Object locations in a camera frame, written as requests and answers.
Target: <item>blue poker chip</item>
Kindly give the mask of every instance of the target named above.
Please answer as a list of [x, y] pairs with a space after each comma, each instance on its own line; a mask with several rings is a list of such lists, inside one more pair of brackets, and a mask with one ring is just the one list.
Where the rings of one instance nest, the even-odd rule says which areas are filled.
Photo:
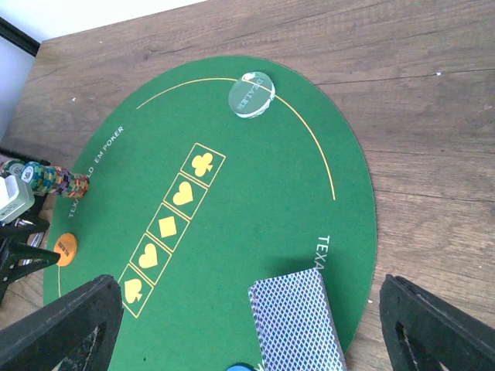
[[232, 366], [227, 371], [253, 371], [253, 369], [249, 369], [246, 366]]

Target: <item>yellow square outline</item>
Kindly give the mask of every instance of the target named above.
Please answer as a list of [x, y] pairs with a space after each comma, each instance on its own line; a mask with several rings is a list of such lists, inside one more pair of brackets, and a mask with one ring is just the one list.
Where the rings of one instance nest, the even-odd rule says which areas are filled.
[[[170, 194], [170, 191], [172, 191], [172, 188], [173, 188], [173, 185], [176, 184], [176, 180], [179, 178], [179, 175], [181, 175], [183, 178], [185, 178], [186, 180], [190, 180], [191, 182], [193, 182], [194, 184], [196, 184], [197, 186], [201, 187], [202, 189], [204, 189], [204, 194], [203, 194], [203, 197], [201, 197], [201, 200], [198, 202], [196, 208], [194, 209], [193, 211], [193, 215], [192, 216], [189, 216], [187, 215], [186, 213], [184, 213], [183, 211], [180, 211], [179, 209], [177, 209], [174, 205], [172, 205], [171, 203], [168, 203], [166, 201], [166, 198], [167, 196]], [[182, 172], [179, 172], [176, 177], [173, 179], [173, 182], [172, 182], [172, 185], [170, 186], [169, 190], [167, 191], [167, 193], [165, 194], [165, 196], [163, 197], [163, 203], [165, 203], [167, 206], [170, 206], [170, 208], [172, 208], [173, 211], [177, 212], [178, 214], [180, 214], [181, 216], [184, 216], [186, 217], [186, 219], [188, 220], [191, 220], [195, 215], [196, 215], [196, 211], [198, 211], [198, 209], [200, 208], [201, 206], [201, 203], [203, 202], [204, 200], [204, 196], [207, 195], [207, 192], [208, 192], [208, 188], [205, 187], [204, 185], [202, 184], [199, 184], [197, 180], [195, 179], [191, 179], [190, 178], [190, 175], [189, 176], [185, 176], [185, 173], [182, 173]]]
[[141, 274], [146, 277], [148, 279], [148, 281], [150, 281], [152, 284], [154, 284], [155, 286], [158, 284], [158, 281], [160, 281], [160, 277], [162, 276], [163, 274], [163, 271], [165, 270], [165, 268], [167, 268], [167, 265], [169, 265], [169, 262], [170, 262], [170, 259], [172, 259], [172, 252], [169, 250], [169, 249], [166, 249], [164, 248], [163, 246], [161, 245], [158, 245], [158, 247], [162, 250], [164, 250], [168, 255], [169, 255], [169, 259], [167, 259], [167, 262], [165, 263], [165, 265], [163, 266], [162, 270], [160, 271], [160, 274], [158, 275], [158, 278], [156, 278], [156, 281], [152, 280], [150, 277], [148, 277], [146, 275], [146, 273], [136, 264], [134, 264], [132, 262], [132, 258], [136, 255], [136, 253], [138, 252], [138, 248], [139, 248], [139, 245], [141, 244], [141, 242], [144, 240], [145, 237], [148, 237], [151, 241], [155, 242], [155, 240], [153, 240], [151, 238], [151, 236], [149, 236], [147, 233], [144, 233], [141, 237], [141, 239], [139, 240], [138, 242], [138, 245], [136, 246], [136, 248], [134, 249], [134, 253], [132, 253], [131, 255], [131, 259], [129, 259], [129, 264], [131, 266], [133, 266], [133, 268], [139, 272], [141, 272]]
[[[186, 221], [186, 227], [184, 228], [182, 234], [180, 235], [180, 237], [177, 240], [176, 245], [173, 247], [173, 249], [171, 247], [167, 246], [164, 242], [160, 241], [160, 239], [157, 236], [155, 236], [153, 233], [151, 233], [149, 231], [149, 227], [153, 224], [153, 221], [155, 220], [156, 216], [158, 215], [158, 211], [160, 211], [160, 209], [161, 209], [162, 206], [166, 207], [167, 209], [169, 209], [170, 211], [172, 211], [172, 213], [176, 214], [177, 216], [181, 217], [182, 219], [184, 219]], [[147, 234], [156, 243], [159, 243], [161, 246], [163, 246], [165, 248], [165, 250], [169, 250], [169, 251], [171, 251], [173, 253], [176, 250], [177, 246], [179, 245], [181, 239], [184, 237], [184, 233], [186, 232], [188, 226], [189, 226], [189, 220], [187, 218], [185, 218], [180, 213], [176, 212], [172, 207], [170, 207], [166, 203], [160, 203], [160, 206], [158, 206], [158, 209], [156, 210], [156, 213], [153, 216], [152, 221], [149, 222], [148, 227], [146, 228], [145, 234]]]
[[[196, 146], [199, 145], [200, 147], [206, 149], [207, 151], [211, 151], [213, 152], [214, 154], [216, 155], [219, 155], [223, 160], [222, 162], [218, 165], [218, 169], [217, 169], [217, 172], [215, 172], [215, 175], [213, 176], [213, 178], [211, 179], [210, 183], [209, 184], [206, 184], [205, 182], [202, 182], [200, 181], [198, 178], [196, 178], [194, 175], [191, 175], [189, 174], [188, 172], [185, 172], [184, 171], [184, 166], [186, 165], [187, 163], [187, 160], [189, 160], [189, 157], [191, 157], [191, 154], [193, 153], [194, 151], [194, 148], [196, 148]], [[194, 179], [196, 180], [196, 182], [200, 183], [201, 185], [205, 186], [205, 187], [210, 187], [212, 184], [213, 184], [213, 181], [215, 180], [215, 178], [217, 177], [218, 173], [220, 172], [220, 169], [222, 167], [222, 165], [224, 164], [225, 160], [227, 159], [227, 156], [226, 155], [222, 155], [221, 153], [219, 153], [218, 151], [215, 151], [214, 149], [211, 149], [210, 147], [207, 147], [206, 145], [202, 145], [198, 142], [194, 143], [194, 146], [191, 148], [191, 150], [189, 151], [189, 154], [187, 155], [186, 157], [186, 160], [184, 161], [183, 165], [180, 167], [180, 170], [179, 172], [183, 173], [183, 174], [187, 174], [188, 175], [188, 178], [191, 178], [191, 179]]]
[[146, 283], [146, 284], [149, 284], [149, 285], [151, 286], [151, 288], [152, 288], [152, 289], [151, 289], [151, 291], [149, 292], [148, 296], [146, 297], [146, 299], [143, 301], [143, 303], [142, 303], [142, 305], [141, 305], [141, 307], [140, 307], [140, 309], [139, 309], [139, 311], [138, 311], [138, 314], [135, 314], [135, 313], [134, 313], [134, 312], [133, 312], [133, 311], [132, 311], [132, 310], [131, 310], [128, 306], [127, 306], [127, 304], [125, 304], [124, 299], [122, 299], [122, 304], [125, 306], [125, 308], [126, 308], [128, 311], [130, 311], [130, 312], [131, 312], [131, 314], [134, 316], [134, 318], [138, 318], [138, 317], [139, 317], [139, 315], [141, 314], [142, 310], [143, 310], [143, 309], [144, 309], [144, 307], [146, 306], [146, 303], [148, 302], [149, 297], [150, 297], [150, 296], [152, 296], [152, 292], [153, 292], [153, 290], [155, 290], [155, 286], [154, 286], [151, 282], [149, 282], [149, 280], [148, 280], [148, 279], [146, 279], [146, 277], [145, 277], [145, 276], [143, 276], [141, 273], [139, 273], [139, 271], [137, 271], [136, 269], [134, 269], [134, 267], [133, 267], [132, 265], [130, 265], [130, 264], [127, 264], [127, 265], [125, 266], [124, 270], [123, 270], [123, 271], [122, 271], [122, 273], [121, 273], [121, 276], [118, 278], [118, 281], [117, 281], [117, 282], [118, 282], [119, 286], [120, 286], [120, 284], [121, 284], [121, 279], [122, 279], [122, 277], [124, 277], [124, 273], [125, 273], [125, 271], [127, 270], [127, 268], [128, 268], [128, 267], [129, 267], [129, 268], [131, 268], [131, 269], [132, 269], [132, 270], [133, 270], [133, 271], [134, 271], [134, 272], [135, 272], [135, 273], [136, 273], [139, 277], [141, 277], [143, 280], [145, 280], [145, 283]]

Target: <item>yellow suit symbol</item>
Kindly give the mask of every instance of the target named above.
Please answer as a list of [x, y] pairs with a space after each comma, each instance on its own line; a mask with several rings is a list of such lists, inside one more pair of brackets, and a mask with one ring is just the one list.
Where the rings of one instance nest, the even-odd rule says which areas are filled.
[[145, 246], [145, 253], [139, 257], [139, 265], [145, 269], [158, 265], [158, 254], [153, 243], [148, 243]]
[[160, 219], [158, 221], [158, 227], [162, 238], [175, 236], [177, 234], [176, 220], [173, 216]]
[[142, 289], [142, 282], [138, 278], [124, 282], [125, 300], [129, 304], [134, 303], [136, 299], [141, 300], [142, 294], [140, 293]]
[[189, 182], [182, 182], [179, 185], [179, 191], [173, 195], [173, 203], [177, 206], [184, 205], [193, 201], [193, 188]]
[[193, 159], [193, 163], [191, 164], [195, 168], [194, 174], [196, 174], [196, 176], [203, 176], [206, 174], [207, 171], [210, 172], [213, 168], [213, 165], [211, 165], [212, 161], [213, 155], [209, 152], [205, 153], [202, 156], [195, 156]]

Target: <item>diamond symbol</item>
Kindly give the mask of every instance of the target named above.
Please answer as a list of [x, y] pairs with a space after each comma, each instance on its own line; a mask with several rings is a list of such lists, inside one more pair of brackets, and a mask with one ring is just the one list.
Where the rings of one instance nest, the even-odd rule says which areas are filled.
[[160, 219], [158, 225], [162, 238], [175, 236], [177, 234], [176, 219], [173, 216]]

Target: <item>heart symbol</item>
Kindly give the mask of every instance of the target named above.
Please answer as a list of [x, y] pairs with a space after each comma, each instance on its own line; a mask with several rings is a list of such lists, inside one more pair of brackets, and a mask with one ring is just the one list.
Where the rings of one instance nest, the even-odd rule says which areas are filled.
[[145, 246], [145, 253], [139, 257], [139, 265], [141, 268], [150, 268], [158, 265], [156, 246], [153, 243], [148, 243]]
[[193, 187], [189, 182], [182, 182], [179, 185], [179, 191], [173, 195], [173, 203], [177, 206], [185, 205], [193, 201]]
[[140, 301], [142, 294], [140, 294], [139, 292], [141, 291], [141, 289], [142, 283], [140, 279], [134, 278], [132, 280], [126, 281], [124, 283], [125, 300], [127, 300], [129, 304], [134, 303], [136, 299]]

